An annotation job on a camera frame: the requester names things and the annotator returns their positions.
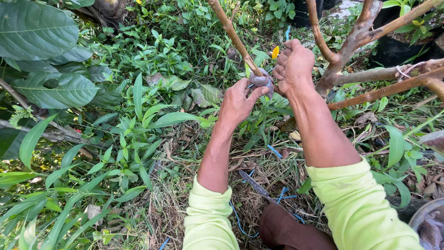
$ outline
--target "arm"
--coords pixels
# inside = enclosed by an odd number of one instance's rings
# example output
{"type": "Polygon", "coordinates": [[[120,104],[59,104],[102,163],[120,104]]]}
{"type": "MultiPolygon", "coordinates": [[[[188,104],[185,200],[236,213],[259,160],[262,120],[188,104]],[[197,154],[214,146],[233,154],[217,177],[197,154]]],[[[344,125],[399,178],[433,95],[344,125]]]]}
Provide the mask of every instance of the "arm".
{"type": "Polygon", "coordinates": [[[287,41],[273,74],[296,117],[313,190],[325,204],[333,239],[342,250],[422,249],[418,235],[385,200],[367,161],[331,117],[311,80],[313,53],[287,41]]]}
{"type": "Polygon", "coordinates": [[[236,126],[245,120],[266,87],[249,96],[250,82],[242,78],[227,90],[219,118],[211,134],[186,209],[183,249],[239,249],[227,217],[232,213],[228,201],[228,155],[236,126]]]}

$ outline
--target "long sleeve shirt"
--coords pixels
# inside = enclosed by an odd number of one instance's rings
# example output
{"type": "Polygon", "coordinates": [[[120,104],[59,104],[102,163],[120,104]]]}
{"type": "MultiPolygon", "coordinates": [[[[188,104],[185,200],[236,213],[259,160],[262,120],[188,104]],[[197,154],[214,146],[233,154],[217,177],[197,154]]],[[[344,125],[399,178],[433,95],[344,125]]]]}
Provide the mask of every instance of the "long sleeve shirt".
{"type": "MultiPolygon", "coordinates": [[[[333,239],[339,250],[422,250],[417,233],[398,219],[385,200],[365,159],[341,167],[306,167],[313,191],[325,204],[333,239]]],[[[239,249],[227,217],[232,213],[224,193],[207,190],[194,177],[183,250],[239,249]]]]}

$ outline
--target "hand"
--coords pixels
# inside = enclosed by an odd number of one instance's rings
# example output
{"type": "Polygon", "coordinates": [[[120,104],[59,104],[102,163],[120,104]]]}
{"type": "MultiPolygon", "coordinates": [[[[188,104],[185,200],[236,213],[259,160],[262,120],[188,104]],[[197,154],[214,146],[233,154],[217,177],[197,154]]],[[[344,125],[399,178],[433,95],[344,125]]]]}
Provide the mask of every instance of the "hand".
{"type": "Polygon", "coordinates": [[[256,101],[269,91],[267,87],[258,87],[248,97],[251,92],[249,85],[250,80],[242,78],[225,92],[216,124],[222,124],[234,131],[250,115],[256,101]]]}
{"type": "Polygon", "coordinates": [[[312,70],[314,55],[304,48],[298,39],[288,40],[287,47],[277,58],[277,66],[272,74],[278,80],[279,90],[286,93],[289,89],[314,89],[312,70]]]}

